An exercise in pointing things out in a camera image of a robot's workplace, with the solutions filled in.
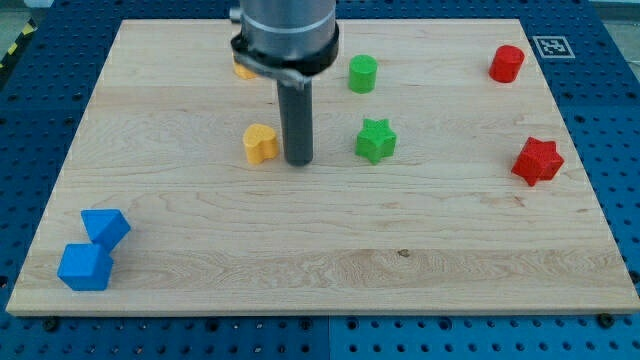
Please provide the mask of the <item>yellow block behind arm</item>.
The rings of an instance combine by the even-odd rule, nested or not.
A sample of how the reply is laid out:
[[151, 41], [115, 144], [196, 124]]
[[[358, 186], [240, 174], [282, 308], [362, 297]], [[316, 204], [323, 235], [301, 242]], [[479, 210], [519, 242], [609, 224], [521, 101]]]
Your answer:
[[233, 61], [234, 73], [241, 79], [250, 80], [257, 77], [257, 74], [246, 68], [244, 65], [237, 61]]

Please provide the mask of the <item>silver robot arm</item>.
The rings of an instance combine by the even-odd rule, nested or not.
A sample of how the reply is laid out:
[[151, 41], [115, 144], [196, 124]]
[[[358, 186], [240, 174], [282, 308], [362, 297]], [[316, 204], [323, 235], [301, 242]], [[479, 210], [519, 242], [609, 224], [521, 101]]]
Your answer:
[[339, 52], [332, 0], [241, 0], [236, 62], [277, 85], [284, 156], [292, 166], [313, 159], [312, 79]]

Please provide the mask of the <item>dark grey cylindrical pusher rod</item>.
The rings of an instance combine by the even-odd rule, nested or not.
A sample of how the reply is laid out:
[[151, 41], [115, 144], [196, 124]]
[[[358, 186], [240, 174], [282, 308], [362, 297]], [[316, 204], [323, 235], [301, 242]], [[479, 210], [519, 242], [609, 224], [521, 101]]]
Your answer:
[[277, 83], [283, 150], [292, 166], [304, 166], [313, 159], [312, 87], [302, 90]]

